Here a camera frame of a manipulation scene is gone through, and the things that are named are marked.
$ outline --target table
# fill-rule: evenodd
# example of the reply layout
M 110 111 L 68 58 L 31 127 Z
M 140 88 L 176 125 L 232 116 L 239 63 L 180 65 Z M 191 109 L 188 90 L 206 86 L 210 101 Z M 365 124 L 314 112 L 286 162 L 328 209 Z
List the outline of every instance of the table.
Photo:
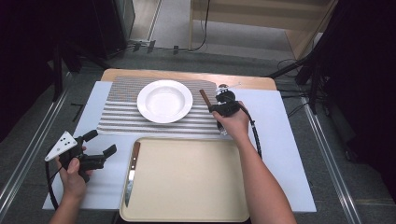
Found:
M 285 29 L 294 56 L 300 59 L 326 29 L 336 4 L 337 0 L 212 0 L 208 20 Z M 206 9 L 207 1 L 191 0 L 190 49 L 192 21 L 204 21 Z
M 295 212 L 316 211 L 280 94 L 271 78 L 108 69 L 104 72 L 102 81 L 97 82 L 92 90 L 90 99 L 74 133 L 75 137 L 97 127 L 112 81 L 116 77 L 203 79 L 213 81 L 217 85 L 222 83 L 233 85 L 240 82 L 241 85 L 235 87 L 233 92 L 237 96 L 237 100 L 244 101 L 247 108 L 249 108 L 251 116 L 256 120 L 264 151 L 263 159 L 285 190 L 290 200 L 291 208 Z M 257 104 L 256 97 L 263 104 Z M 277 125 L 276 132 L 274 132 L 272 125 Z M 113 144 L 117 145 L 118 151 L 107 159 L 104 169 L 94 172 L 88 183 L 87 196 L 81 208 L 106 210 L 117 210 L 120 208 L 121 193 L 132 144 L 135 140 L 145 136 L 138 133 L 129 136 L 100 134 L 85 144 L 91 154 L 102 153 L 104 149 Z M 254 142 L 252 133 L 249 136 L 251 141 Z M 58 201 L 60 201 L 63 187 L 59 176 L 55 177 L 53 188 Z M 52 209 L 49 197 L 45 201 L 43 208 Z

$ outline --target human hand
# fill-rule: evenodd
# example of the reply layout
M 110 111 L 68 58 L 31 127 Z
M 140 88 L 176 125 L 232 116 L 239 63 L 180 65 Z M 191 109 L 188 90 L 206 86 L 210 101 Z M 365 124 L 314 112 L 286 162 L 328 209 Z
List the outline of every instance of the human hand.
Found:
M 212 112 L 213 117 L 219 121 L 233 140 L 239 141 L 248 138 L 248 116 L 241 109 L 230 117 L 223 117 L 218 112 Z
M 59 158 L 56 161 L 58 168 L 61 168 L 62 165 L 59 162 Z M 80 204 L 85 196 L 87 185 L 84 179 L 78 174 L 78 170 L 79 160 L 77 158 L 73 158 L 69 163 L 67 171 L 64 168 L 59 171 L 62 183 L 64 184 L 64 196 L 62 197 L 63 203 L 64 201 L 69 201 Z M 91 175 L 92 171 L 87 171 L 86 174 Z

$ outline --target ribbed mat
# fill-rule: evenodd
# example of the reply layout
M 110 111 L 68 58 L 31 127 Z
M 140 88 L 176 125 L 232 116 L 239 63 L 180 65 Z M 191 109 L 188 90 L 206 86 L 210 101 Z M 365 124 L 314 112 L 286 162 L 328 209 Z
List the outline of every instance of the ribbed mat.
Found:
M 158 78 L 116 77 L 107 97 L 97 130 L 101 134 L 133 135 L 134 133 L 177 134 L 178 137 L 219 136 L 216 121 L 207 110 L 199 90 L 205 90 L 212 104 L 216 103 L 216 84 L 205 80 L 175 80 L 192 94 L 191 111 L 173 123 L 154 123 L 137 109 L 137 95 Z

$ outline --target white plate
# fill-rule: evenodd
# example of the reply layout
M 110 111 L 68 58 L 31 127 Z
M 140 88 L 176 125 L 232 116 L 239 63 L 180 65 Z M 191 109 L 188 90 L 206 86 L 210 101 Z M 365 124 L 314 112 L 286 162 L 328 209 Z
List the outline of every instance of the white plate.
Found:
M 156 123 L 171 123 L 182 119 L 191 107 L 190 90 L 173 80 L 151 82 L 137 96 L 139 112 Z

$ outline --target black curtain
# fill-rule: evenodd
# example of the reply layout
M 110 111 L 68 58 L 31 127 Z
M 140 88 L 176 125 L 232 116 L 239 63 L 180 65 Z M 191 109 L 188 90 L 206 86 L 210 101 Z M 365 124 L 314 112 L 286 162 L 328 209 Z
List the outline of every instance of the black curtain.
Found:
M 320 53 L 325 91 L 356 136 L 346 142 L 358 161 L 372 165 L 396 199 L 396 3 L 339 1 L 342 14 Z
M 0 141 L 53 81 L 44 0 L 0 3 Z

